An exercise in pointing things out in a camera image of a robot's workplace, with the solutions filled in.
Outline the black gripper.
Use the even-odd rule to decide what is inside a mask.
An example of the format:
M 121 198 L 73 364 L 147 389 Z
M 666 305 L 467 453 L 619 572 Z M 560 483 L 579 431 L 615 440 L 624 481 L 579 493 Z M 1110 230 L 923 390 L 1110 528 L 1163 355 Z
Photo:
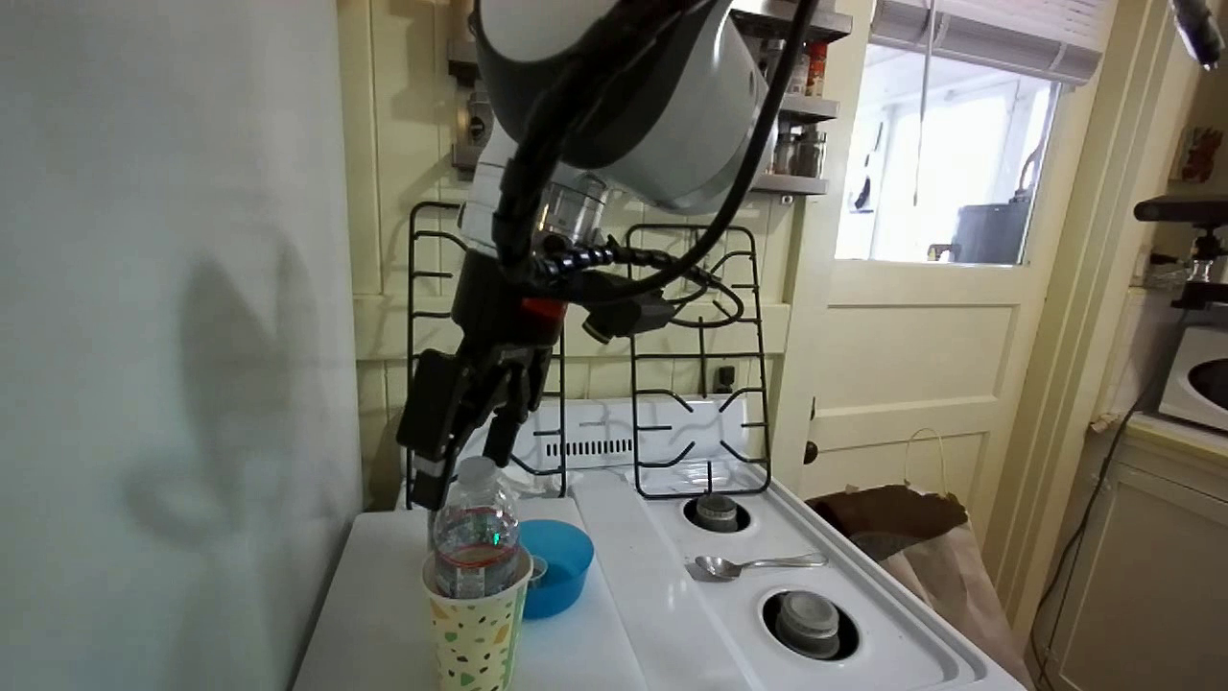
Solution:
M 399 421 L 414 506 L 445 506 L 458 447 L 481 427 L 486 427 L 485 456 L 509 460 L 527 413 L 541 404 L 560 319 L 555 300 L 527 294 L 494 258 L 465 258 L 453 294 L 459 348 L 418 355 Z

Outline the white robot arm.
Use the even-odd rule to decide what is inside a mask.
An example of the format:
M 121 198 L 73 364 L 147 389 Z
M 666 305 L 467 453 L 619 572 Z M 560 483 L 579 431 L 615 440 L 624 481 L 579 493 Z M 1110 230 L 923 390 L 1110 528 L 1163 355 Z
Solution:
M 701 277 L 694 250 L 605 239 L 605 195 L 729 226 L 792 80 L 752 57 L 734 0 L 476 0 L 471 34 L 491 133 L 459 216 L 459 346 L 414 359 L 399 421 L 425 511 L 467 440 L 509 456 L 570 305 L 590 336 L 631 336 L 677 313 L 666 282 Z

